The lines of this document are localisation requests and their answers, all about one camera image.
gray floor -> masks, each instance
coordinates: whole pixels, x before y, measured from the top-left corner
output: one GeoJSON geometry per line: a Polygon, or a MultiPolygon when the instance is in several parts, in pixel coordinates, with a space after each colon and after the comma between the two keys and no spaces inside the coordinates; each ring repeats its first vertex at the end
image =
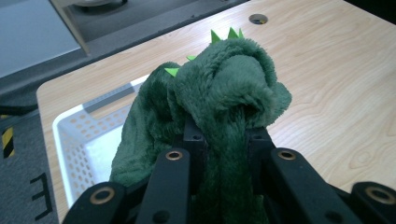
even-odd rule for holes
{"type": "MultiPolygon", "coordinates": [[[[91,55],[76,50],[0,78],[0,105],[34,105],[37,88],[47,80],[243,2],[246,1],[129,0],[126,5],[116,2],[86,12],[70,7],[88,40],[91,55]]],[[[39,116],[20,120],[13,127],[15,156],[0,157],[0,223],[56,223],[39,116]]]]}

stuffed dinosaur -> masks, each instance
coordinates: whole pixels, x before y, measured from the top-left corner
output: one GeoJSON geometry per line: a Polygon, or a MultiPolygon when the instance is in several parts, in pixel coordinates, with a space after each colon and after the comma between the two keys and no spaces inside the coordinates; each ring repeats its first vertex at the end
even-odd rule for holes
{"type": "Polygon", "coordinates": [[[245,130],[272,124],[291,95],[272,59],[241,30],[230,29],[198,56],[164,63],[140,88],[122,129],[110,181],[130,186],[149,176],[158,154],[183,134],[190,114],[209,145],[204,179],[192,198],[193,223],[266,223],[253,195],[245,130]]]}

green plush toy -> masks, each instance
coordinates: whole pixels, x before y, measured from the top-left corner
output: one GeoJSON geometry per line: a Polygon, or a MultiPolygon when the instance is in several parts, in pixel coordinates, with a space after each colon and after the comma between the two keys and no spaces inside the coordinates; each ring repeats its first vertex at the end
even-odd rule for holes
{"type": "Polygon", "coordinates": [[[164,63],[140,88],[123,126],[110,181],[130,186],[149,176],[158,154],[183,134],[190,114],[209,145],[204,180],[192,199],[193,223],[266,223],[253,195],[245,130],[266,127],[289,106],[272,59],[230,29],[182,66],[164,63]]]}

wooden tabletop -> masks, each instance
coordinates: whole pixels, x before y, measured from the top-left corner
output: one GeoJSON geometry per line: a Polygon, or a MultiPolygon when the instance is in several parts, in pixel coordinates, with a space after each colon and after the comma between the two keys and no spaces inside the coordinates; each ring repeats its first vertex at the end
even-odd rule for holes
{"type": "Polygon", "coordinates": [[[276,146],[300,151],[318,173],[350,191],[357,181],[396,189],[396,26],[341,0],[250,1],[42,85],[38,104],[60,220],[67,211],[52,122],[158,65],[183,64],[241,28],[274,59],[290,108],[269,127],[276,146]],[[248,20],[263,14],[269,21],[248,20]]]}

round hole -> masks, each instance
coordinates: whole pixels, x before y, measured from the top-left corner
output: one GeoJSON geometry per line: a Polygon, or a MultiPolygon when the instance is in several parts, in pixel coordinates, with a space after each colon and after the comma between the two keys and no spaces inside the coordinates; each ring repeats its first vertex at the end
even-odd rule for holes
{"type": "Polygon", "coordinates": [[[179,151],[170,151],[166,153],[166,159],[169,161],[178,161],[183,157],[183,154],[179,151]]]}
{"type": "Polygon", "coordinates": [[[110,187],[103,187],[95,191],[90,198],[93,204],[103,204],[110,201],[115,195],[115,191],[110,187]]]}
{"type": "Polygon", "coordinates": [[[169,220],[169,212],[167,211],[158,211],[152,216],[152,221],[155,223],[166,223],[169,220]]]}
{"type": "Polygon", "coordinates": [[[282,150],[277,153],[277,156],[282,158],[283,160],[292,161],[296,159],[296,156],[291,151],[282,150]]]}
{"type": "Polygon", "coordinates": [[[248,20],[257,25],[263,25],[268,22],[268,18],[262,14],[253,14],[248,17],[248,20]]]}
{"type": "Polygon", "coordinates": [[[325,214],[325,217],[332,223],[342,223],[343,222],[343,217],[333,211],[328,211],[325,214]]]}
{"type": "Polygon", "coordinates": [[[379,187],[367,187],[366,194],[379,203],[396,204],[396,198],[385,189],[379,187]]]}

